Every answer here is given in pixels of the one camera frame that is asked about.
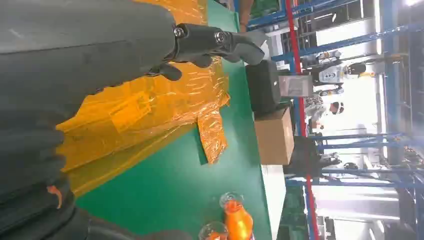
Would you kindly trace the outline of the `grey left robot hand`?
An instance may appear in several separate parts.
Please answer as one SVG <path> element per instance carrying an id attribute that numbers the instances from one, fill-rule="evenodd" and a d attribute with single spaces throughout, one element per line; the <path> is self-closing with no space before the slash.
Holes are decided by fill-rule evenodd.
<path id="1" fill-rule="evenodd" d="M 176 23 L 166 8 L 132 0 L 0 3 L 0 237 L 3 240 L 139 240 L 76 207 L 56 126 L 84 99 L 139 77 L 208 67 L 213 56 L 258 64 L 249 37 Z"/>

